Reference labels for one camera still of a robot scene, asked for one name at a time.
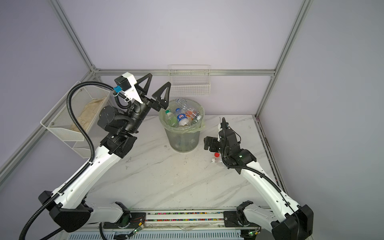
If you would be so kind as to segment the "crushed clear bottle white cap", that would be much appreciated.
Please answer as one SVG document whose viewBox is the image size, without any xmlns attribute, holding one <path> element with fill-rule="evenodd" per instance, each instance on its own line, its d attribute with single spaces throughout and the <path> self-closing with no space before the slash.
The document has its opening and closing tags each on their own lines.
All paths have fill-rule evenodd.
<svg viewBox="0 0 384 240">
<path fill-rule="evenodd" d="M 176 104 L 180 107 L 180 109 L 184 110 L 185 113 L 190 111 L 193 113 L 194 115 L 194 119 L 193 120 L 196 120 L 196 121 L 199 121 L 202 116 L 200 114 L 200 112 L 198 112 L 197 109 L 195 109 L 192 105 L 190 105 L 187 100 L 183 99 L 183 98 L 179 98 L 176 100 Z"/>
</svg>

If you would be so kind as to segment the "small blue label bottle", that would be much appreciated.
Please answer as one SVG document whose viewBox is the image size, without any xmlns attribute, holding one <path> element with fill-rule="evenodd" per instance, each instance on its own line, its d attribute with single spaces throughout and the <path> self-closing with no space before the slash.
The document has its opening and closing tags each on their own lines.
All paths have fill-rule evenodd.
<svg viewBox="0 0 384 240">
<path fill-rule="evenodd" d="M 190 125 L 190 121 L 182 109 L 177 108 L 175 111 L 175 116 L 177 117 L 178 124 L 180 127 L 185 127 Z"/>
</svg>

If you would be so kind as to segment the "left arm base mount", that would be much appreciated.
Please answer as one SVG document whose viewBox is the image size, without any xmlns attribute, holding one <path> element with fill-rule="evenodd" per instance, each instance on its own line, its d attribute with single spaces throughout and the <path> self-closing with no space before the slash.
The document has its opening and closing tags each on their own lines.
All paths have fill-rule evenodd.
<svg viewBox="0 0 384 240">
<path fill-rule="evenodd" d="M 130 214 L 123 214 L 116 223 L 103 223 L 104 229 L 135 229 L 139 223 L 146 220 L 147 214 L 144 212 L 130 212 Z"/>
</svg>

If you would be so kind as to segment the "orange label bottle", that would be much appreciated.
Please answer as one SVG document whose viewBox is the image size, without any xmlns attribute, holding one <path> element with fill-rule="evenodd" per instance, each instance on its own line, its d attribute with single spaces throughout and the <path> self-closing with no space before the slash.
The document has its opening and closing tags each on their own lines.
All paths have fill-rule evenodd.
<svg viewBox="0 0 384 240">
<path fill-rule="evenodd" d="M 192 121 L 192 120 L 194 119 L 194 115 L 193 115 L 193 113 L 190 112 L 190 111 L 186 112 L 186 116 L 187 116 L 187 118 L 188 118 L 190 121 Z"/>
</svg>

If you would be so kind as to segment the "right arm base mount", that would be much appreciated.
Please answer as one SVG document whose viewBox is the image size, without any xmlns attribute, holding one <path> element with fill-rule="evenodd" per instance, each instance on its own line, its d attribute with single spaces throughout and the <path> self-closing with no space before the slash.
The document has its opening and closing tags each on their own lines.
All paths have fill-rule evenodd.
<svg viewBox="0 0 384 240">
<path fill-rule="evenodd" d="M 250 225 L 243 211 L 224 211 L 223 214 L 226 228 L 248 227 Z"/>
</svg>

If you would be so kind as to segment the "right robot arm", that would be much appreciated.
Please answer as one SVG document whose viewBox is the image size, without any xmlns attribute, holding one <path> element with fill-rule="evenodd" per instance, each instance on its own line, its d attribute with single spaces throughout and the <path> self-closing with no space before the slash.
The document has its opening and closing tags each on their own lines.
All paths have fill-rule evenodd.
<svg viewBox="0 0 384 240">
<path fill-rule="evenodd" d="M 238 225 L 255 224 L 272 233 L 276 240 L 306 240 L 312 235 L 312 209 L 301 206 L 272 181 L 256 157 L 240 147 L 235 133 L 225 130 L 220 131 L 217 138 L 205 137 L 204 149 L 220 153 L 223 164 L 251 183 L 270 207 L 267 211 L 255 207 L 252 201 L 243 202 L 236 210 Z"/>
</svg>

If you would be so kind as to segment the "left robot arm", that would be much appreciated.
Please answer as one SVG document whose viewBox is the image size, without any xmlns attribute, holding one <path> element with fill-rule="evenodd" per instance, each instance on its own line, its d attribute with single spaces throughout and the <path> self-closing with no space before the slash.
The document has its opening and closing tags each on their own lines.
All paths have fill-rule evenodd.
<svg viewBox="0 0 384 240">
<path fill-rule="evenodd" d="M 151 109 L 159 112 L 169 106 L 171 83 L 167 82 L 147 97 L 152 74 L 136 80 L 130 73 L 115 79 L 116 87 L 99 82 L 85 82 L 74 86 L 68 93 L 66 105 L 71 120 L 90 146 L 90 158 L 66 182 L 52 192 L 44 191 L 39 196 L 42 207 L 31 218 L 34 220 L 43 210 L 48 210 L 61 230 L 75 232 L 84 225 L 94 223 L 123 223 L 130 211 L 121 202 L 107 206 L 91 206 L 86 197 L 95 183 L 133 148 L 139 126 Z M 108 134 L 95 147 L 90 137 L 76 119 L 72 98 L 83 87 L 98 86 L 111 90 L 115 100 L 129 102 L 125 107 L 105 106 L 99 113 L 98 126 Z"/>
</svg>

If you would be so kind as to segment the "green label clear bottle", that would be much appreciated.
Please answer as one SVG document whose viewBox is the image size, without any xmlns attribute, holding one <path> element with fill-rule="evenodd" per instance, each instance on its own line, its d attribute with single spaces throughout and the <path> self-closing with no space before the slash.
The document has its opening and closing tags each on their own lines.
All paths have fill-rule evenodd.
<svg viewBox="0 0 384 240">
<path fill-rule="evenodd" d="M 172 113 L 171 110 L 166 110 L 165 114 L 166 114 L 165 120 L 168 126 L 172 128 L 176 128 L 179 126 L 177 117 L 175 116 L 175 114 Z"/>
</svg>

